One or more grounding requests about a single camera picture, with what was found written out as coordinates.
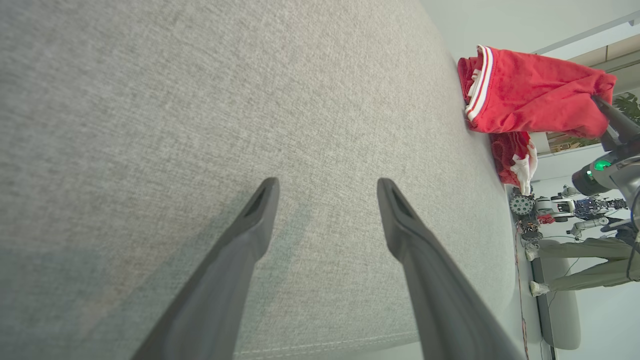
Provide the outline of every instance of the green light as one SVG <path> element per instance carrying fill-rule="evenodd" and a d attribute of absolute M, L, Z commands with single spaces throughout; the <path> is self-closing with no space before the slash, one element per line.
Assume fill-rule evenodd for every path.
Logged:
<path fill-rule="evenodd" d="M 598 160 L 596 161 L 595 164 L 593 164 L 593 168 L 598 170 L 598 171 L 602 171 L 607 167 L 610 167 L 611 163 L 608 162 L 607 160 Z"/>

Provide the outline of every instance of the gray upholstery fabric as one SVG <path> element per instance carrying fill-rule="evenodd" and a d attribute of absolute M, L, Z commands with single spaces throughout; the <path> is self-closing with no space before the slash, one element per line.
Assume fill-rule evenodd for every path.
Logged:
<path fill-rule="evenodd" d="M 418 1 L 0 5 L 0 346 L 126 359 L 260 182 L 280 209 L 238 359 L 417 341 L 391 177 L 499 312 L 504 190 Z"/>

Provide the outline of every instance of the person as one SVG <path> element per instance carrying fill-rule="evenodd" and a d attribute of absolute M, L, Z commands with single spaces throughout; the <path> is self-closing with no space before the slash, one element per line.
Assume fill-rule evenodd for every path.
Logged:
<path fill-rule="evenodd" d="M 640 254 L 635 254 L 627 277 L 627 265 L 632 247 L 617 238 L 588 238 L 582 243 L 532 244 L 525 246 L 527 260 L 536 258 L 602 258 L 607 262 L 576 274 L 549 282 L 531 281 L 531 295 L 537 297 L 550 291 L 568 291 L 616 286 L 640 280 Z"/>

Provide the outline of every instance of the white sneaker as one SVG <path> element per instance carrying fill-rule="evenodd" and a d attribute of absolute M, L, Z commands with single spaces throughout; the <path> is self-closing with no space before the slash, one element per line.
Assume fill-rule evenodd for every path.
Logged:
<path fill-rule="evenodd" d="M 551 289 L 549 288 L 549 285 L 540 284 L 535 281 L 529 281 L 529 289 L 531 289 L 531 295 L 535 297 L 540 296 L 542 294 L 546 294 L 551 291 Z"/>
<path fill-rule="evenodd" d="M 540 245 L 528 243 L 524 247 L 524 254 L 527 256 L 527 260 L 533 261 L 540 257 L 538 251 L 540 250 Z"/>

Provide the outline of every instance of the olive green pants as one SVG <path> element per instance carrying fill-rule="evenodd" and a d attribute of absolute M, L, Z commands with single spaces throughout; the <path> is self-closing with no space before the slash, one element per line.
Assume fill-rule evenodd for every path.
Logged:
<path fill-rule="evenodd" d="M 582 290 L 615 286 L 629 282 L 627 264 L 631 246 L 616 238 L 587 239 L 583 243 L 540 244 L 541 258 L 602 258 L 606 263 L 547 282 L 552 291 Z M 632 279 L 640 278 L 640 254 L 635 254 L 630 270 Z"/>

